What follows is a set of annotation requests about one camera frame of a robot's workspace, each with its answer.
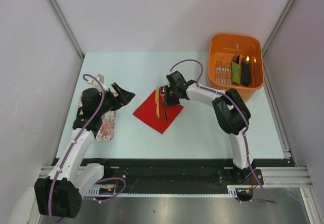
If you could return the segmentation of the rainbow iridescent spoon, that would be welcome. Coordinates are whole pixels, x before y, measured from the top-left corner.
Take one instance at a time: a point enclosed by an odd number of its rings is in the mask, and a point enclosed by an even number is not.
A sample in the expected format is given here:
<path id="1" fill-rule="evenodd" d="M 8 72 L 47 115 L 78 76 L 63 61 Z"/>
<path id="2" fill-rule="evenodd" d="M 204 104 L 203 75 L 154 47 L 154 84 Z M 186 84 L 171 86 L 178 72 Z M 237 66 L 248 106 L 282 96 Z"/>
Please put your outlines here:
<path id="1" fill-rule="evenodd" d="M 165 122 L 168 122 L 168 117 L 167 117 L 167 110 L 166 110 L 166 88 L 164 86 L 161 86 L 159 88 L 159 93 L 163 101 L 163 110 L 164 110 L 164 117 L 165 117 Z"/>

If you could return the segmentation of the red paper napkin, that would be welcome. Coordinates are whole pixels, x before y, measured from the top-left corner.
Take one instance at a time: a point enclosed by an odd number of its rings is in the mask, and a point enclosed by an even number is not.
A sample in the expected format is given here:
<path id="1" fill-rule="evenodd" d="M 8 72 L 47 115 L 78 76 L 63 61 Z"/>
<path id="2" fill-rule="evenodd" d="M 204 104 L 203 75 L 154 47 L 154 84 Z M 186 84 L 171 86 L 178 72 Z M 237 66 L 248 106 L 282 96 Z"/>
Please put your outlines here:
<path id="1" fill-rule="evenodd" d="M 183 106 L 163 106 L 163 99 L 158 90 L 154 90 L 149 97 L 134 111 L 133 115 L 140 121 L 163 134 L 177 118 Z"/>

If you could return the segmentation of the gold knife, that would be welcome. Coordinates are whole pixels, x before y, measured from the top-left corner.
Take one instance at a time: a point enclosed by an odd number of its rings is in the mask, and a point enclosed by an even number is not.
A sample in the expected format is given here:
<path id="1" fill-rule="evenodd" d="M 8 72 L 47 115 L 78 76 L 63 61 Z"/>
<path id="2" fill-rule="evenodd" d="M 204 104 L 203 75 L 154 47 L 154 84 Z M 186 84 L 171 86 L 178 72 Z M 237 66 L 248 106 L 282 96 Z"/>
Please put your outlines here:
<path id="1" fill-rule="evenodd" d="M 160 119 L 160 112 L 159 112 L 159 87 L 158 86 L 155 89 L 155 104 L 156 104 L 156 116 L 157 116 L 157 119 Z"/>

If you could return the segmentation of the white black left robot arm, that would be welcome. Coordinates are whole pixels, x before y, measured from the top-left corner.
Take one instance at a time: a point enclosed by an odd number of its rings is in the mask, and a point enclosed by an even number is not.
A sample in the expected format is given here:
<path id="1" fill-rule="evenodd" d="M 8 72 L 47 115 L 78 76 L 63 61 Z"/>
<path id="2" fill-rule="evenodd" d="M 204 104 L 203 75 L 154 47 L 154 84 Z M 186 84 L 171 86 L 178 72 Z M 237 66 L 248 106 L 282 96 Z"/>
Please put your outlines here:
<path id="1" fill-rule="evenodd" d="M 98 81 L 82 92 L 81 104 L 72 126 L 69 143 L 56 165 L 46 178 L 38 178 L 34 185 L 38 210 L 41 215 L 75 218 L 83 197 L 99 181 L 111 180 L 112 171 L 99 164 L 90 163 L 78 173 L 86 151 L 94 143 L 102 125 L 102 116 L 127 105 L 135 93 L 126 91 L 117 83 L 112 92 Z"/>

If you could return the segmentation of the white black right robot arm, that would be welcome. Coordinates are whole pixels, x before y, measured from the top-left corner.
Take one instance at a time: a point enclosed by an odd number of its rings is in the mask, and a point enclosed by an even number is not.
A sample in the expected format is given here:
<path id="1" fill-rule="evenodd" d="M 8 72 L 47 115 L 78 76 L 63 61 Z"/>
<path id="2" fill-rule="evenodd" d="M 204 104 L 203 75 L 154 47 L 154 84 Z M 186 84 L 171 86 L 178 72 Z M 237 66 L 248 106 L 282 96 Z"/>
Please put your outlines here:
<path id="1" fill-rule="evenodd" d="M 186 99 L 214 109 L 219 126 L 229 135 L 235 168 L 234 180 L 246 184 L 254 171 L 247 139 L 251 113 L 238 91 L 234 88 L 218 90 L 203 86 L 195 80 L 187 81 L 179 71 L 170 72 L 166 78 L 166 106 L 178 105 L 181 99 Z"/>

